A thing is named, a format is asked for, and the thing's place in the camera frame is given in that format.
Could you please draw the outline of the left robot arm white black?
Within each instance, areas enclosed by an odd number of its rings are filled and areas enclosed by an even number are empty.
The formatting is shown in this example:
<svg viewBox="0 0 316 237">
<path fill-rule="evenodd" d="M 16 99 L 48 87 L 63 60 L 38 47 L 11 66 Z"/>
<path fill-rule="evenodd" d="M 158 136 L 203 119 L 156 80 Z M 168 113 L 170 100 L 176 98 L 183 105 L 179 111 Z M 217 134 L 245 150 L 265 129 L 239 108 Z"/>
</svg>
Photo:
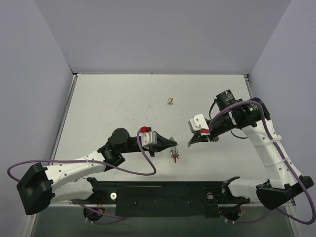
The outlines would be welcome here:
<svg viewBox="0 0 316 237">
<path fill-rule="evenodd" d="M 126 129 L 117 128 L 104 146 L 84 157 L 75 160 L 54 160 L 52 165 L 33 161 L 17 184 L 25 213 L 37 214 L 52 202 L 67 199 L 86 199 L 90 203 L 97 203 L 102 196 L 101 190 L 95 186 L 76 186 L 74 182 L 77 179 L 113 168 L 125 171 L 120 167 L 125 162 L 124 153 L 141 152 L 149 165 L 153 166 L 150 158 L 154 157 L 155 153 L 177 145 L 176 141 L 162 137 L 150 127 L 141 127 L 135 137 L 130 136 Z"/>
</svg>

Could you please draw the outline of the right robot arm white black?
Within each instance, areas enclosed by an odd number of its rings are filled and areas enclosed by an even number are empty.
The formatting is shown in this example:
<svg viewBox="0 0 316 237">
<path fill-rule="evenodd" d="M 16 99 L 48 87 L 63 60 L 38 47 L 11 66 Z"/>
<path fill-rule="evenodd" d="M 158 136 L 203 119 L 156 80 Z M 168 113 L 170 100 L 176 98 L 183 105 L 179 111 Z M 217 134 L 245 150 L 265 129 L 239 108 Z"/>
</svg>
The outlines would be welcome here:
<svg viewBox="0 0 316 237">
<path fill-rule="evenodd" d="M 265 104 L 257 97 L 236 99 L 230 90 L 215 97 L 219 113 L 210 119 L 198 114 L 189 120 L 192 145 L 218 141 L 220 135 L 240 129 L 252 143 L 268 178 L 266 181 L 230 179 L 220 191 L 221 198 L 231 202 L 237 197 L 254 198 L 265 208 L 274 210 L 312 187 L 311 177 L 304 176 L 293 164 L 281 144 Z"/>
</svg>

